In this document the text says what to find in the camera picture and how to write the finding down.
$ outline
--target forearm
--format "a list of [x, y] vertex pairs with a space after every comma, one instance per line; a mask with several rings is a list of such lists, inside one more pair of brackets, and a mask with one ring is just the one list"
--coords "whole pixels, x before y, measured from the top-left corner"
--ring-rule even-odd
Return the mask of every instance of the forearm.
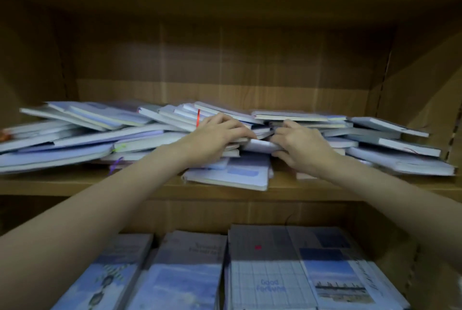
[[355, 192], [462, 272], [462, 205], [342, 157], [324, 177]]
[[184, 162], [181, 153], [159, 147], [4, 235], [0, 239], [3, 307], [49, 309], [140, 203], [185, 168]]

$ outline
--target bare skin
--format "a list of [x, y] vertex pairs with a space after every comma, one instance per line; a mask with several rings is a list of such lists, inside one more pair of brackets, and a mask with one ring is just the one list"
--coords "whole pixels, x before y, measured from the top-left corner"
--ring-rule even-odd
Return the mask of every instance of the bare skin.
[[[188, 167], [219, 159], [240, 137], [256, 138], [227, 115], [207, 118], [176, 143], [0, 237], [2, 309], [50, 309], [153, 191]], [[338, 155], [317, 130], [293, 121], [271, 140], [285, 149], [274, 156], [360, 195], [462, 272], [461, 204]]]

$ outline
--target red ribbon bookmark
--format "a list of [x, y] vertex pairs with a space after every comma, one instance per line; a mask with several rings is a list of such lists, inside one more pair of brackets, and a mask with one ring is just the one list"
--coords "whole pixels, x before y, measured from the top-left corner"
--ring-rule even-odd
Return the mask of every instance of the red ribbon bookmark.
[[197, 110], [196, 129], [199, 127], [199, 119], [200, 119], [200, 109]]

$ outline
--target person's left hand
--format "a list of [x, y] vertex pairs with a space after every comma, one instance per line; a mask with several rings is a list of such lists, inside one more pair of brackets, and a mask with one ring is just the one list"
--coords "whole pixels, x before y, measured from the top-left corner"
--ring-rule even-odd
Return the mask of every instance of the person's left hand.
[[205, 118], [196, 130], [169, 146], [177, 155], [185, 155], [188, 168], [199, 168], [219, 160], [226, 145], [240, 137], [257, 138], [239, 120], [218, 113]]

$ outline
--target shelf board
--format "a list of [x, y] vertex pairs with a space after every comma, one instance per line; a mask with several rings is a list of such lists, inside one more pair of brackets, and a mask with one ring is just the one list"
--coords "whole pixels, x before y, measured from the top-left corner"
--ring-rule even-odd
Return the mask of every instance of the shelf board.
[[[297, 181], [295, 174], [279, 161], [273, 162], [274, 178], [268, 191], [205, 185], [171, 178], [153, 192], [154, 200], [257, 200], [257, 201], [361, 201], [361, 197], [323, 180]], [[80, 165], [52, 168], [27, 174], [0, 177], [1, 195], [73, 196], [107, 177], [106, 167]], [[406, 181], [462, 202], [462, 187], [454, 178], [409, 176]]]

